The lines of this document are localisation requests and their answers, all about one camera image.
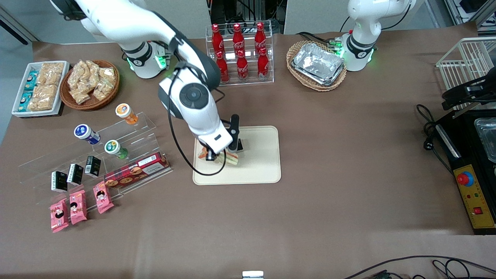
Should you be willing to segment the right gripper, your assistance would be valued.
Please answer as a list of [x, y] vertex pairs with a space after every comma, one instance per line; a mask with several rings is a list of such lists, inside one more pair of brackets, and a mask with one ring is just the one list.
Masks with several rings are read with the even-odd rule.
[[223, 152], [227, 147], [230, 153], [238, 152], [238, 142], [233, 141], [222, 120], [216, 123], [211, 122], [207, 128], [192, 129], [192, 132], [201, 143], [209, 148], [205, 153], [206, 161], [215, 161], [216, 154]]

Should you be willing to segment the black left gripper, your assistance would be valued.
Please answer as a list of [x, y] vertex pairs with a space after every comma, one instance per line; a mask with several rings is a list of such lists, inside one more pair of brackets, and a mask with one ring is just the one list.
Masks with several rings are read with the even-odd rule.
[[481, 81], [465, 86], [464, 90], [447, 90], [443, 93], [443, 110], [461, 110], [467, 106], [466, 102], [477, 102], [482, 105], [495, 102], [495, 94], [495, 76], [485, 76]]

